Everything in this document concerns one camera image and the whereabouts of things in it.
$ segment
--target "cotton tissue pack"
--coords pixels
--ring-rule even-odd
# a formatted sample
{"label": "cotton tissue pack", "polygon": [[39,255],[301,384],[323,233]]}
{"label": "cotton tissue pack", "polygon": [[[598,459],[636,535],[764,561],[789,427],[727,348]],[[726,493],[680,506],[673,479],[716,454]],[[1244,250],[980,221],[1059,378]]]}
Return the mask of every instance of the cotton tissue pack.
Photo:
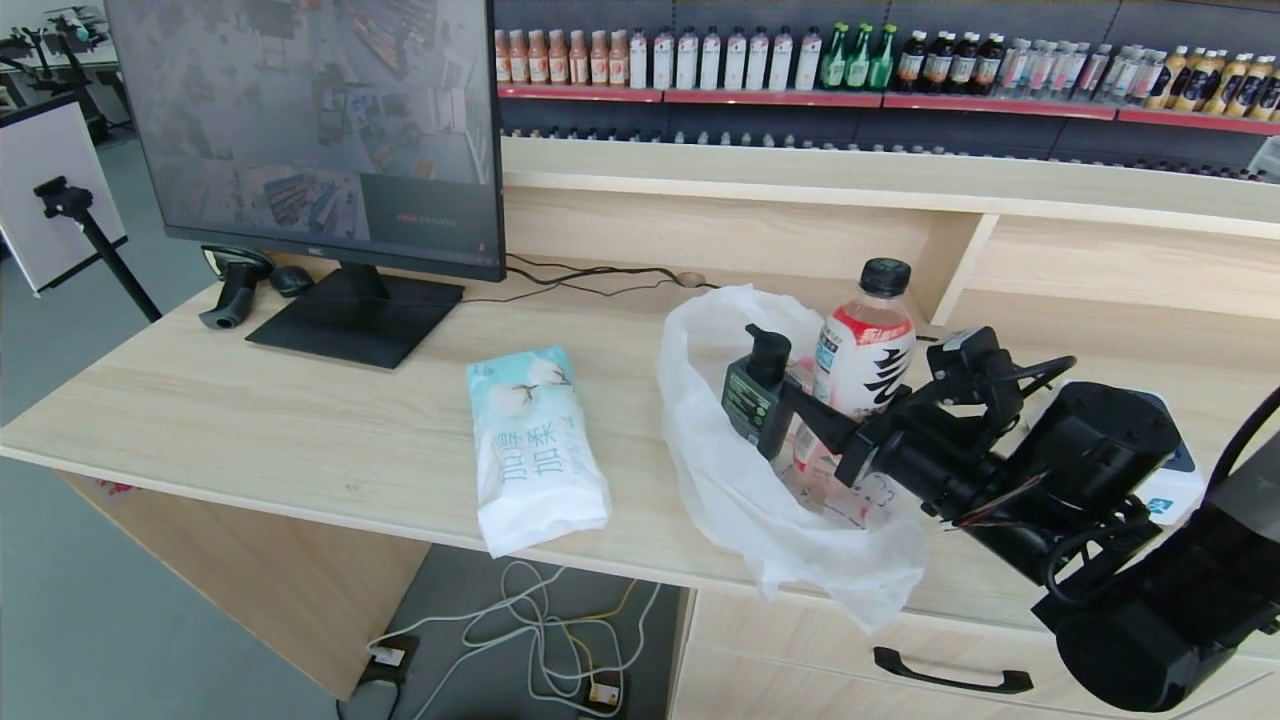
{"label": "cotton tissue pack", "polygon": [[561,346],[467,368],[480,534],[500,557],[609,521],[609,486],[586,445],[573,366]]}

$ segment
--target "computer mouse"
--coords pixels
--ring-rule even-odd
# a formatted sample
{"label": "computer mouse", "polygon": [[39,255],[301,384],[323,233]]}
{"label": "computer mouse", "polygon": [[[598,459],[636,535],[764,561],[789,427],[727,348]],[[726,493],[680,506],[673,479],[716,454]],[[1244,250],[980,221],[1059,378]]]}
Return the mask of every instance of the computer mouse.
{"label": "computer mouse", "polygon": [[297,297],[315,284],[311,274],[297,265],[282,265],[271,270],[270,281],[271,287],[284,297]]}

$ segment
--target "computer monitor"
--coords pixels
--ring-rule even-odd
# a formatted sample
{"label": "computer monitor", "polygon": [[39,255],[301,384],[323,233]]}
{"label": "computer monitor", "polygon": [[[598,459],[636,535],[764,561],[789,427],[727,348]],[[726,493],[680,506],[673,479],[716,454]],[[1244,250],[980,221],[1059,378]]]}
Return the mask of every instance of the computer monitor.
{"label": "computer monitor", "polygon": [[485,0],[111,0],[165,232],[342,269],[248,340],[397,365],[506,273]]}

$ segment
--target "light wood countertop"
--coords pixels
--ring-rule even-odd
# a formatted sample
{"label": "light wood countertop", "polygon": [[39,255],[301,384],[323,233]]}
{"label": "light wood countertop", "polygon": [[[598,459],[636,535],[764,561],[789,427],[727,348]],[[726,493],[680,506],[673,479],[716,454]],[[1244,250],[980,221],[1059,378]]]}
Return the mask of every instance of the light wood countertop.
{"label": "light wood countertop", "polygon": [[[812,278],[710,270],[708,277],[722,284],[754,281],[823,309],[850,290]],[[609,290],[640,284],[595,282]],[[467,297],[509,297],[530,287],[521,278],[474,283]],[[667,284],[602,300],[561,288],[506,305],[462,305],[399,369],[384,372],[242,342],[284,302],[265,284],[248,323],[209,331],[196,314],[212,306],[218,287],[211,287],[5,427],[0,454],[197,500],[481,550],[463,370],[486,357],[562,343],[579,375],[613,518],[604,530],[518,555],[754,592],[742,560],[690,523],[659,429],[654,355],[662,323],[696,292]],[[1074,352],[1075,378],[1162,393],[1202,466],[1213,464],[1274,387],[1280,366],[1276,324],[1260,319],[968,293],[951,327],[983,323],[1019,363]],[[919,384],[925,374],[922,357],[909,382]],[[1039,626],[1028,610],[1041,596],[1037,588],[961,533],[931,533],[931,543],[928,571],[909,610]],[[783,592],[829,602],[806,588]],[[1280,657],[1275,638],[1251,646]]]}
{"label": "light wood countertop", "polygon": [[502,141],[502,163],[507,187],[991,213],[1280,240],[1280,187],[1130,168],[512,137]]}

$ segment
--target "white cable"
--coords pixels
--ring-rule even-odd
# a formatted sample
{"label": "white cable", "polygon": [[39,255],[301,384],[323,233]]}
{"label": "white cable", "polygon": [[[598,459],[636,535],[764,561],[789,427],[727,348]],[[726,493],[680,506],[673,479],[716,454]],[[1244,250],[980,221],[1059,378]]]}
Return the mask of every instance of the white cable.
{"label": "white cable", "polygon": [[[525,591],[522,591],[522,592],[520,592],[517,594],[508,596],[507,594],[507,574],[511,571],[512,568],[516,568],[516,566],[525,568],[530,573],[532,573],[534,577],[538,578],[538,583],[535,583],[534,585],[529,587],[527,589],[525,589]],[[416,621],[416,623],[413,623],[411,625],[407,625],[407,626],[401,628],[398,630],[393,630],[393,632],[387,633],[387,634],[384,634],[381,637],[374,638],[372,641],[369,642],[369,644],[366,647],[370,651],[372,651],[374,646],[376,646],[378,643],[385,641],[387,638],[392,638],[392,637],[396,637],[396,635],[403,635],[404,633],[410,633],[412,630],[416,630],[417,628],[421,628],[422,625],[425,625],[428,623],[452,623],[452,621],[467,620],[467,625],[462,630],[462,644],[466,646],[466,647],[468,647],[468,648],[471,648],[471,650],[468,650],[467,652],[462,653],[462,656],[458,657],[453,662],[453,665],[449,666],[449,669],[444,673],[444,676],[440,678],[439,684],[436,684],[435,689],[431,691],[431,694],[428,696],[426,702],[422,703],[422,707],[419,708],[417,715],[413,716],[413,720],[421,720],[422,715],[426,714],[426,710],[435,701],[436,696],[439,696],[440,691],[444,689],[445,683],[449,682],[449,678],[453,675],[453,671],[457,670],[462,665],[463,661],[466,661],[467,659],[470,659],[472,656],[480,655],[481,652],[484,652],[484,651],[486,651],[489,648],[498,647],[499,644],[502,644],[502,643],[504,643],[504,642],[507,642],[509,639],[513,639],[513,638],[516,638],[518,635],[532,633],[534,637],[532,637],[532,639],[529,643],[529,675],[526,676],[526,680],[527,680],[526,682],[526,689],[529,691],[529,696],[532,697],[534,700],[539,700],[539,701],[544,701],[544,702],[557,702],[559,705],[566,705],[566,706],[572,707],[573,710],[576,710],[579,712],[585,712],[588,715],[591,715],[593,717],[613,717],[613,716],[616,716],[618,714],[618,710],[622,707],[621,705],[618,707],[614,707],[612,712],[600,712],[598,710],[593,710],[590,707],[585,707],[582,705],[579,705],[577,702],[573,702],[573,701],[567,700],[567,698],[576,697],[577,693],[582,688],[582,679],[584,678],[590,678],[594,673],[620,673],[620,685],[621,685],[621,683],[622,683],[622,680],[621,680],[621,673],[623,670],[631,667],[631,665],[635,664],[635,661],[640,657],[640,653],[644,651],[644,641],[645,641],[645,638],[644,638],[644,621],[645,621],[645,618],[648,618],[649,610],[653,607],[654,601],[658,600],[658,591],[662,588],[662,585],[659,583],[654,583],[653,593],[650,593],[650,596],[649,596],[649,602],[645,603],[644,610],[640,612],[640,619],[636,621],[636,626],[637,626],[637,630],[639,630],[639,634],[640,634],[640,642],[636,646],[635,653],[632,653],[631,657],[626,662],[623,662],[622,661],[622,647],[618,643],[618,634],[613,629],[612,624],[607,623],[605,620],[598,620],[598,619],[589,619],[589,620],[588,619],[581,619],[581,620],[580,619],[568,619],[568,620],[564,620],[564,619],[561,619],[561,618],[558,618],[556,615],[549,615],[548,614],[549,610],[550,610],[550,597],[547,593],[547,587],[550,585],[552,583],[554,583],[556,580],[558,580],[559,577],[561,577],[561,574],[563,574],[563,573],[564,573],[564,568],[562,566],[562,568],[557,569],[556,574],[553,574],[549,579],[543,579],[541,573],[539,573],[538,569],[534,568],[532,565],[530,565],[529,562],[525,562],[524,560],[513,560],[509,564],[507,564],[507,566],[502,570],[502,600],[500,601],[498,601],[498,602],[495,602],[495,603],[485,607],[484,610],[477,610],[475,612],[468,612],[466,615],[422,618],[421,620],[419,620],[419,621]],[[536,600],[534,600],[531,597],[538,591],[541,591],[541,596],[543,596],[543,602],[541,602],[540,606],[536,602]],[[529,603],[529,606],[532,609],[534,618],[526,618],[526,616],[521,615],[520,612],[517,612],[516,606],[520,602],[527,602]],[[511,612],[511,616],[515,618],[516,621],[520,623],[518,628],[516,628],[513,630],[509,630],[509,632],[507,632],[507,633],[504,633],[502,635],[498,635],[495,638],[490,638],[490,639],[485,639],[485,641],[474,641],[474,639],[471,639],[468,637],[468,634],[471,632],[471,628],[474,628],[476,625],[476,623],[479,623],[480,620],[483,620],[490,612],[494,612],[494,611],[498,611],[498,610],[503,610],[503,609],[506,609],[508,612]],[[609,638],[613,641],[614,657],[618,659],[618,665],[611,666],[611,667],[595,667],[593,670],[581,671],[581,667],[582,667],[582,656],[579,653],[577,643],[570,642],[570,647],[573,650],[573,659],[577,662],[577,666],[579,666],[580,671],[579,673],[557,673],[557,671],[552,670],[550,667],[548,667],[547,666],[547,630],[548,630],[548,628],[550,628],[550,629],[556,629],[556,628],[568,629],[570,626],[573,626],[573,625],[603,625],[608,630]],[[538,670],[543,675],[543,682],[547,683],[547,685],[552,689],[552,692],[554,694],[539,694],[539,693],[534,692],[534,662],[535,661],[538,662]],[[571,689],[561,689],[556,684],[556,679],[559,679],[559,680],[573,680],[573,687]],[[622,693],[626,692],[626,688],[620,687],[618,689]]]}

